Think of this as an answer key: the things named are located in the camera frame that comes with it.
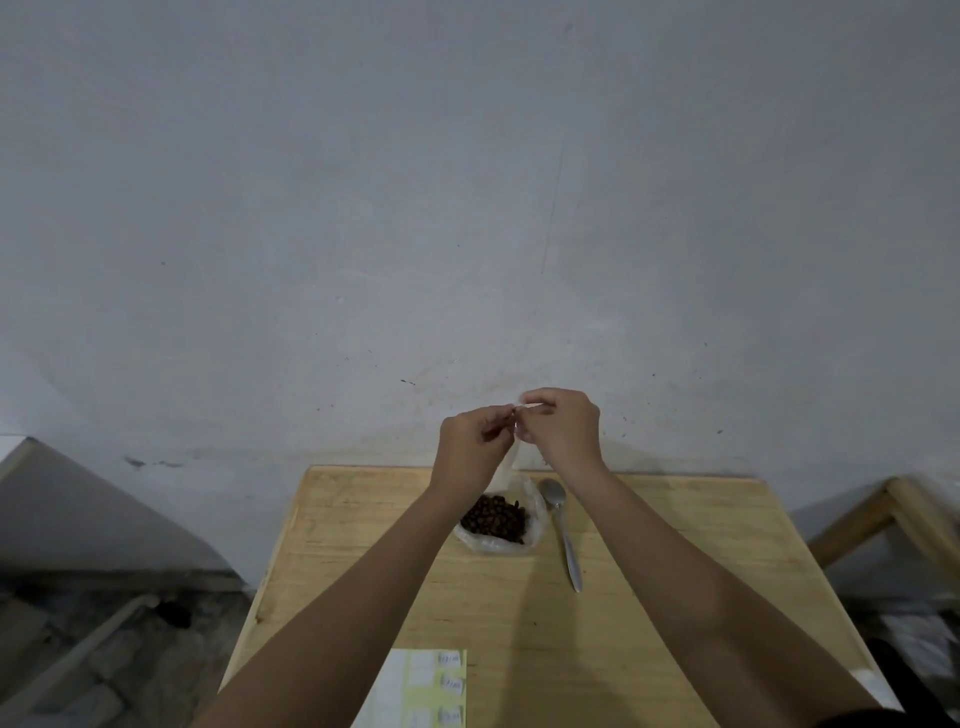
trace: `finger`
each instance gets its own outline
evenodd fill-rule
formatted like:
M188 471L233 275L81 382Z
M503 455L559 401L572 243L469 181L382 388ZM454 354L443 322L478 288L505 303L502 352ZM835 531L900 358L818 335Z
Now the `finger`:
M503 458L507 455L507 451L513 446L514 433L509 427L504 427L501 429L499 434L490 441L490 447L494 448L499 453L497 462L503 460Z
M527 429L527 425L525 425L519 417L516 418L515 435L517 439L520 440L521 442L530 443L531 445L535 444L534 436L530 434L530 430Z
M558 389L557 387L541 387L524 392L520 395L520 401L524 404L543 403L557 406L557 400L561 399L567 391L569 390Z
M536 437L539 419L544 415L553 414L554 407L541 404L536 407L518 407L516 409L516 435L525 443L533 443Z
M480 407L470 410L467 414L470 419L480 425L482 430L502 427L513 421L513 404L492 404L489 407Z

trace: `dark object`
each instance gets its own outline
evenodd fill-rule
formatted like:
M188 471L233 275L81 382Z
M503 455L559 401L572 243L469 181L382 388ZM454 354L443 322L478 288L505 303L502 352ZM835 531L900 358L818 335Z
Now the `dark object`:
M527 509L519 500L508 503L503 496L481 496L460 519L460 525L470 533L522 544L527 532Z
M867 649L874 656L876 665L890 683L906 714L917 725L931 726L931 728L939 726L956 728L956 723L950 719L947 711L917 677L917 674L903 661L896 649L877 637L867 640Z
M176 601L161 601L154 608L154 612L171 627L177 629L190 628L190 610L180 606Z

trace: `plastic bag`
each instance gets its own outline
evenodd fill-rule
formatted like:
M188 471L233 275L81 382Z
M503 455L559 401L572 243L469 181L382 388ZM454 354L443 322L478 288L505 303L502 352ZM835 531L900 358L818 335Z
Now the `plastic bag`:
M540 542L543 530L547 521L550 519L546 510L546 503L543 496L537 490L533 480L514 470L514 461L516 452L519 449L519 441L514 442L507 455L500 463L500 467L493 474L493 480L484 491L484 495L501 495L511 503L516 500L520 505L527 509L527 530L523 533L523 543L513 544L504 539L498 539L496 536L482 536L477 533L470 533L459 523L453 528L453 535L464 542L471 550L480 553L496 553L507 556L523 556L531 553Z

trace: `wooden frame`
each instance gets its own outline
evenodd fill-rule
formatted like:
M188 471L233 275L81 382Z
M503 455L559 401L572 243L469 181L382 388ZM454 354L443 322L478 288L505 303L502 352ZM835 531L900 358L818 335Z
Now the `wooden frame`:
M946 509L916 480L892 477L807 544L821 569L896 523L954 584L960 585L960 536Z

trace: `coffee bean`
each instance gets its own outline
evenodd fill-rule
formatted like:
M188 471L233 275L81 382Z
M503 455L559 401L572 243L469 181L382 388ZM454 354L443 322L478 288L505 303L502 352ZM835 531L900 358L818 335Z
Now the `coffee bean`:
M471 533L522 544L527 530L527 511L519 500L509 503L503 496L481 496L460 524Z

